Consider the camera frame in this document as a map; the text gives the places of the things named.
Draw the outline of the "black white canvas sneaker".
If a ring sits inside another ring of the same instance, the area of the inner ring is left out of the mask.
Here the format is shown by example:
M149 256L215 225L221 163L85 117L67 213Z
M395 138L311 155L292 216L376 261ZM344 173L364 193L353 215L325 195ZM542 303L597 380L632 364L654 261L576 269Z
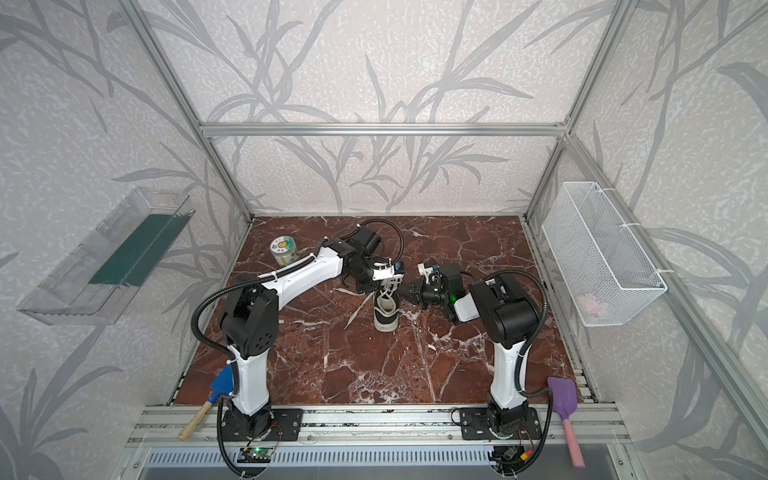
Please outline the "black white canvas sneaker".
M374 296L374 327L384 333L398 327L399 297L392 289L381 289Z

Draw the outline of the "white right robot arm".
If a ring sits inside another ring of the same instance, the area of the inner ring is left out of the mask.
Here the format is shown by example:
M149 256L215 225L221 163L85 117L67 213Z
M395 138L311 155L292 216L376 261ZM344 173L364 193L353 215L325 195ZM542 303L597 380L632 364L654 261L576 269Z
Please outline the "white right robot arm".
M420 308L437 307L454 324L480 320L494 344L494 374L487 406L461 407L455 421L464 440L545 440L551 415L538 417L529 400L551 391L526 390L527 361L545 326L548 298L543 284L522 269L503 269L463 284L455 265L425 267L397 289Z

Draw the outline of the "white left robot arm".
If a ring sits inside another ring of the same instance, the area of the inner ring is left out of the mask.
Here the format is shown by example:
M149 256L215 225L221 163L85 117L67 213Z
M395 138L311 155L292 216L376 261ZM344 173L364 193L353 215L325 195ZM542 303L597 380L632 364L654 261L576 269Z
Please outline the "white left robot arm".
M227 358L227 366L211 384L211 395L178 434L187 440L214 404L230 397L228 421L248 439L264 437L277 423L267 386L269 350L279 335L279 313L292 300L328 280L350 276L362 293L396 289L403 278L405 240L401 229L384 218L369 218L355 230L324 238L303 259L273 272L245 276L240 283L214 292L196 307L190 330L202 345ZM225 342L207 337L199 319L207 307L227 294L219 321Z

